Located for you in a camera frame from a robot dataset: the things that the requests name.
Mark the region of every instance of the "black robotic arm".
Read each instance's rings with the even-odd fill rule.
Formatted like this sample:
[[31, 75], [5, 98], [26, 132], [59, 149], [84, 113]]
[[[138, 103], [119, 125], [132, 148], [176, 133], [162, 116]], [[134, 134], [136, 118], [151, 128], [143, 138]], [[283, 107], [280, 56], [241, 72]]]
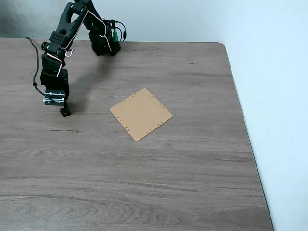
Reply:
[[[79, 15], [74, 21], [72, 21], [73, 14]], [[71, 114], [66, 103], [69, 96], [68, 72], [63, 67], [66, 65], [65, 57], [70, 57], [74, 50], [71, 49], [73, 40], [84, 24], [90, 31], [89, 39], [96, 55], [114, 56], [121, 48], [118, 38], [112, 35], [112, 29], [116, 30], [117, 22], [119, 21], [102, 19], [91, 0], [74, 0], [74, 3], [67, 4], [58, 28], [49, 38], [50, 43], [42, 43], [45, 53], [42, 55], [43, 69], [40, 80], [46, 87], [45, 105], [63, 106], [60, 112], [64, 117]]]

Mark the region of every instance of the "wood grain tabletop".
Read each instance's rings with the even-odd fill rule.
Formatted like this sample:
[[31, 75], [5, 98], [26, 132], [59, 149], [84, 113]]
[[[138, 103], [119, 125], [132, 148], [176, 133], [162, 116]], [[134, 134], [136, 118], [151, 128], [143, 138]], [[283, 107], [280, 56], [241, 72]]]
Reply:
[[[272, 230], [222, 44], [73, 47], [64, 118], [29, 40], [0, 38], [1, 231]], [[173, 118], [136, 142], [109, 109], [142, 88]]]

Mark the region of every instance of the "electrical wire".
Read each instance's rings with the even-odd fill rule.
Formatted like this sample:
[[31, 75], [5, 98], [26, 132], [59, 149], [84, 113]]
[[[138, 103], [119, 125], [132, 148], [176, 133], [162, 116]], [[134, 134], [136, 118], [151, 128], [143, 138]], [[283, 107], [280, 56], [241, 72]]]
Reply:
[[45, 98], [48, 98], [48, 99], [50, 99], [51, 101], [55, 102], [55, 100], [53, 100], [51, 97], [45, 95], [43, 92], [41, 92], [41, 91], [38, 89], [38, 84], [36, 83], [36, 76], [37, 76], [38, 71], [39, 71], [39, 67], [38, 67], [38, 66], [39, 66], [39, 60], [38, 60], [38, 59], [39, 59], [39, 55], [38, 55], [39, 52], [38, 52], [37, 47], [34, 45], [32, 39], [31, 39], [30, 37], [25, 37], [25, 38], [30, 40], [32, 46], [35, 48], [36, 56], [37, 56], [37, 69], [35, 70], [35, 73], [34, 73], [34, 75], [33, 75], [33, 86], [34, 86], [34, 88], [35, 88], [41, 95], [45, 96]]
[[123, 27], [124, 27], [123, 41], [125, 41], [125, 39], [126, 39], [126, 27], [125, 27], [124, 23], [122, 23], [122, 22], [120, 22], [120, 21], [116, 21], [116, 22], [122, 24]]
[[122, 41], [122, 36], [123, 36], [122, 30], [119, 27], [117, 27], [117, 26], [115, 28], [118, 29], [121, 32], [121, 39], [120, 39], [120, 41]]

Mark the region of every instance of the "white wall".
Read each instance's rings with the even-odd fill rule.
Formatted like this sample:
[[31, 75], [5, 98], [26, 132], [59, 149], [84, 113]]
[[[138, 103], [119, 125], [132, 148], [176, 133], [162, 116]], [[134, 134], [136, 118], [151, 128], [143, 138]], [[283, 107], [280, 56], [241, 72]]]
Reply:
[[[92, 1], [101, 17], [125, 23], [128, 41], [217, 41], [212, 0]], [[68, 2], [0, 0], [0, 37], [48, 39]], [[89, 40], [85, 27], [76, 39]]]
[[223, 42], [277, 231], [308, 230], [308, 1], [225, 1]]
[[[47, 39], [67, 2], [0, 2], [0, 21], [11, 19], [0, 36]], [[125, 22], [128, 40], [226, 45], [275, 230], [307, 231], [308, 1], [93, 2], [101, 17]]]

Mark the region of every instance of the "white wire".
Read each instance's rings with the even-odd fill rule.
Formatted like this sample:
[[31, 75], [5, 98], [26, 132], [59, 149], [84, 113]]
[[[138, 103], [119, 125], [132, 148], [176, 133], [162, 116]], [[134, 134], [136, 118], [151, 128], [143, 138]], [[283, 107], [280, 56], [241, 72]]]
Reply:
[[59, 77], [59, 73], [60, 73], [60, 71], [61, 71], [61, 69], [62, 69], [62, 61], [61, 61], [61, 59], [58, 59], [57, 57], [55, 57], [55, 56], [53, 56], [53, 55], [51, 55], [51, 54], [48, 54], [48, 53], [47, 53], [47, 55], [48, 55], [49, 57], [55, 59], [55, 60], [58, 60], [58, 61], [61, 63], [61, 64], [60, 64], [59, 71], [58, 71], [58, 74], [57, 74], [57, 77]]
[[72, 37], [72, 39], [69, 41], [69, 43], [68, 43], [68, 45], [67, 45], [66, 47], [61, 47], [62, 49], [66, 49], [66, 48], [68, 48], [68, 47], [69, 47], [69, 45], [71, 44], [71, 42], [74, 40], [74, 38], [76, 37], [76, 35], [77, 35], [78, 31], [80, 30], [80, 28], [81, 28], [81, 26], [82, 26], [82, 24], [83, 24], [83, 21], [84, 21], [84, 20], [85, 20], [85, 18], [87, 17], [88, 12], [89, 12], [89, 10], [87, 9], [86, 15], [85, 15], [85, 16], [84, 16], [84, 18], [82, 19], [81, 24], [80, 24], [80, 26], [79, 26], [78, 30], [76, 31], [75, 35]]
[[[81, 24], [80, 24], [80, 26], [79, 26], [77, 32], [75, 33], [75, 35], [72, 37], [72, 39], [69, 41], [69, 43], [68, 43], [68, 45], [67, 45], [66, 47], [61, 47], [61, 48], [62, 48], [62, 49], [67, 49], [67, 48], [69, 47], [69, 45], [71, 44], [71, 42], [72, 42], [72, 41], [74, 40], [74, 38], [76, 37], [78, 31], [80, 30], [80, 28], [81, 28], [81, 26], [82, 26], [82, 24], [83, 24], [83, 21], [84, 21], [85, 18], [87, 17], [87, 14], [88, 14], [88, 13], [92, 14], [98, 21], [100, 21], [101, 23], [103, 23], [103, 24], [105, 25], [105, 34], [104, 34], [104, 36], [100, 35], [100, 37], [106, 38], [107, 43], [108, 43], [108, 47], [109, 47], [109, 49], [112, 51], [112, 49], [111, 49], [111, 47], [110, 47], [110, 44], [109, 44], [109, 41], [108, 41], [108, 38], [106, 37], [106, 30], [107, 30], [106, 24], [105, 24], [100, 18], [98, 18], [93, 12], [89, 11], [88, 9], [87, 9], [87, 12], [86, 12], [84, 18], [82, 19], [82, 22], [81, 22]], [[73, 54], [73, 50], [74, 50], [74, 48], [72, 49], [72, 52], [71, 52], [71, 54], [70, 54], [69, 56], [67, 56], [66, 53], [65, 53], [65, 56], [66, 56], [66, 57], [71, 57], [72, 54]], [[47, 54], [47, 55], [48, 55], [49, 57], [55, 59], [55, 60], [58, 60], [58, 61], [61, 63], [61, 64], [60, 64], [60, 69], [59, 69], [58, 74], [57, 74], [57, 77], [59, 77], [59, 74], [60, 74], [61, 69], [62, 69], [62, 61], [61, 61], [60, 59], [58, 59], [57, 57], [51, 55], [51, 54]]]
[[72, 54], [73, 54], [73, 51], [74, 51], [74, 48], [71, 50], [71, 54], [70, 54], [70, 55], [66, 55], [66, 54], [68, 53], [68, 51], [67, 51], [67, 52], [65, 52], [65, 56], [66, 56], [67, 58], [71, 57], [71, 56], [72, 56]]
[[110, 47], [110, 44], [109, 44], [109, 41], [108, 41], [108, 38], [106, 37], [106, 30], [107, 30], [106, 24], [105, 24], [99, 17], [97, 17], [93, 12], [91, 12], [91, 11], [89, 11], [89, 10], [88, 10], [88, 12], [89, 12], [90, 14], [92, 14], [98, 21], [100, 21], [101, 23], [103, 23], [103, 24], [105, 25], [105, 34], [104, 34], [104, 36], [100, 35], [100, 37], [106, 38], [107, 43], [108, 43], [108, 47], [109, 47], [109, 49], [112, 51], [112, 49], [111, 49], [111, 47]]

